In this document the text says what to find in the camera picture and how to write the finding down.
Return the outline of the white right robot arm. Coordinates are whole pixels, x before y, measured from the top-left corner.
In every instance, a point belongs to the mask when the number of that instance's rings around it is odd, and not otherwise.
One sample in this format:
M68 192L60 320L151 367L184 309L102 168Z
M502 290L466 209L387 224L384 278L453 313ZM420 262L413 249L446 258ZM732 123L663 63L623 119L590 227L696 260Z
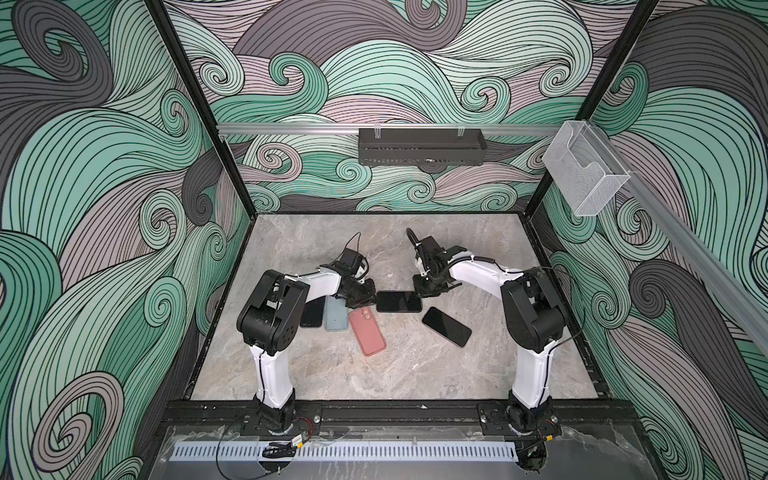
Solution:
M517 345L507 408L510 423L518 432L529 432L548 422L553 352L561 343L566 317L548 273L541 267L505 267L462 246L445 249L431 236L419 239L411 229L406 235L415 250L419 273L413 284L419 297L437 297L468 284L501 302L507 331Z

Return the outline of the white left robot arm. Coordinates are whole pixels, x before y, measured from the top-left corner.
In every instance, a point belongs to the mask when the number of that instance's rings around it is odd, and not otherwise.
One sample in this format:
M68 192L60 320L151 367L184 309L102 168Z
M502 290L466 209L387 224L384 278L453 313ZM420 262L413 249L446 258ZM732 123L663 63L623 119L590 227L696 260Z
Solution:
M375 282L328 267L299 276L267 270L237 317L236 328L257 366L254 401L266 429L285 431L293 422L296 393L284 351L298 333L306 305L325 297L340 298L352 309L368 306L375 302Z

